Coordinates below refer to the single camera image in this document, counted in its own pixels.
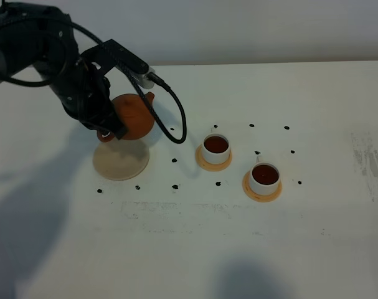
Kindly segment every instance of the white table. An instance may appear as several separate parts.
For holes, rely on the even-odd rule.
[[[94,171],[95,133],[49,88],[0,85],[0,298],[378,298],[378,62],[156,70],[189,136],[154,127],[147,168],[123,182]],[[108,77],[112,97],[133,91]],[[234,154],[218,173],[194,159],[210,131]],[[255,151],[280,167],[274,202],[242,190]]]

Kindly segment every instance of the cup rim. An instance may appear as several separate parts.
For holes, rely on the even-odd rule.
[[[221,153],[213,153],[211,152],[210,150],[208,150],[206,148],[206,145],[204,144],[206,142],[206,140],[210,137],[214,137],[214,136],[218,136],[218,137],[221,137],[223,138],[226,142],[227,142],[227,149]],[[220,155],[220,154],[225,154],[226,152],[230,151],[230,142],[229,142],[229,139],[227,139],[227,137],[225,135],[222,135],[220,133],[211,133],[211,134],[208,134],[203,140],[202,140],[202,147],[210,154],[217,154],[217,155]]]
[[[254,179],[253,176],[252,176],[252,171],[254,170],[254,168],[256,168],[257,166],[260,166],[260,165],[268,165],[268,166],[272,167],[275,171],[277,171],[277,174],[278,174],[277,181],[275,181],[273,184],[265,185],[265,184],[262,184],[262,183],[258,182],[256,179]],[[278,168],[274,164],[271,164],[269,162],[260,161],[260,162],[256,163],[251,168],[251,170],[250,170],[250,179],[252,181],[256,182],[257,184],[262,185],[262,186],[273,186],[273,185],[276,185],[276,184],[278,184],[280,182],[280,172],[279,172]]]

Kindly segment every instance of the brown liquid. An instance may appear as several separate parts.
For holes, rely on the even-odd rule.
[[[278,180],[277,171],[269,165],[258,165],[252,170],[252,177],[263,185],[272,185]]]
[[[226,140],[219,136],[212,136],[207,138],[204,142],[204,146],[207,150],[214,154],[220,154],[227,151],[229,144]]]

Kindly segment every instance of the wire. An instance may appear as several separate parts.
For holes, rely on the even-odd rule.
[[[89,37],[91,40],[93,40],[97,44],[101,45],[101,47],[108,53],[108,55],[110,55],[110,57],[116,62],[117,66],[119,66],[120,70],[125,74],[126,78],[128,78],[128,80],[132,84],[133,88],[136,90],[136,92],[140,96],[141,100],[143,101],[144,105],[149,110],[150,114],[153,116],[154,120],[156,121],[156,123],[160,127],[161,131],[163,131],[163,133],[168,137],[168,139],[171,140],[174,143],[177,143],[177,144],[181,144],[186,140],[186,136],[187,136],[186,116],[185,116],[182,104],[180,103],[178,97],[172,91],[172,89],[158,76],[156,76],[156,77],[153,76],[153,79],[151,79],[151,77],[149,76],[149,78],[151,80],[157,80],[157,78],[159,78],[161,80],[161,81],[159,81],[160,83],[157,83],[156,81],[154,81],[154,82],[157,83],[158,85],[161,84],[160,86],[163,87],[163,89],[165,89],[165,91],[167,91],[173,97],[174,101],[176,102],[176,105],[179,108],[179,111],[180,111],[181,117],[182,117],[182,137],[180,139],[173,137],[173,135],[170,134],[170,132],[168,132],[168,129],[164,126],[162,121],[159,119],[157,113],[155,112],[153,107],[150,105],[150,103],[147,100],[146,96],[144,95],[143,91],[140,89],[139,85],[136,83],[136,80],[135,80],[134,76],[132,75],[131,70],[128,67],[126,67],[126,65],[122,61],[120,61],[118,58],[116,58],[114,56],[112,51],[107,46],[105,46],[103,44],[101,39],[99,39],[95,34],[91,33],[89,30],[85,29],[81,25],[78,25],[78,24],[71,22],[71,21],[65,21],[65,20],[62,20],[62,19],[57,19],[57,18],[54,18],[54,17],[24,16],[24,17],[11,19],[9,21],[6,21],[5,23],[0,24],[0,29],[3,28],[3,27],[10,26],[12,24],[17,24],[17,23],[26,22],[26,21],[33,21],[33,20],[54,21],[54,22],[58,22],[58,23],[61,23],[63,25],[72,27],[72,28],[80,31],[81,33],[85,34],[87,37]]]
[[[67,44],[64,42],[64,40],[62,40],[59,36],[57,36],[57,35],[55,35],[55,34],[53,34],[51,32],[40,31],[40,30],[33,30],[33,31],[24,31],[24,32],[13,33],[13,35],[20,35],[20,36],[24,35],[24,34],[27,34],[27,35],[29,35],[29,34],[38,34],[38,35],[50,37],[50,38],[55,39],[58,42],[60,42],[60,44],[63,47],[63,52],[64,52],[64,64],[63,64],[63,66],[61,67],[59,73],[56,76],[54,76],[54,77],[52,77],[50,79],[47,79],[47,80],[39,81],[39,82],[30,82],[30,81],[18,80],[18,79],[9,77],[7,75],[4,75],[2,73],[0,73],[0,80],[8,82],[8,83],[13,83],[13,84],[16,84],[16,85],[20,85],[20,86],[25,86],[25,87],[43,87],[43,86],[48,86],[48,85],[52,84],[58,78],[60,78],[61,76],[63,76],[64,73],[67,71],[67,49],[68,49],[67,48]]]

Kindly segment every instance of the wooden coaster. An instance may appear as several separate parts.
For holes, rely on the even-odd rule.
[[[205,169],[207,171],[221,171],[221,170],[224,170],[225,168],[227,168],[230,165],[230,163],[232,162],[232,159],[233,159],[233,154],[232,154],[232,151],[230,151],[229,158],[225,162],[223,162],[222,164],[218,164],[218,165],[210,164],[201,155],[201,145],[196,149],[196,161],[197,161],[197,164],[202,169]]]
[[[278,185],[277,190],[273,194],[271,194],[271,195],[259,195],[255,192],[253,192],[252,189],[250,188],[250,185],[248,183],[248,177],[249,176],[250,176],[250,171],[247,172],[245,174],[244,178],[243,178],[243,190],[250,199],[253,199],[254,201],[258,201],[258,202],[270,202],[270,201],[274,201],[276,198],[278,198],[278,196],[281,193],[281,190],[283,189],[283,185],[281,184],[281,181]]]
[[[149,157],[149,148],[143,141],[114,138],[98,145],[93,154],[93,166],[104,178],[123,181],[141,173]]]

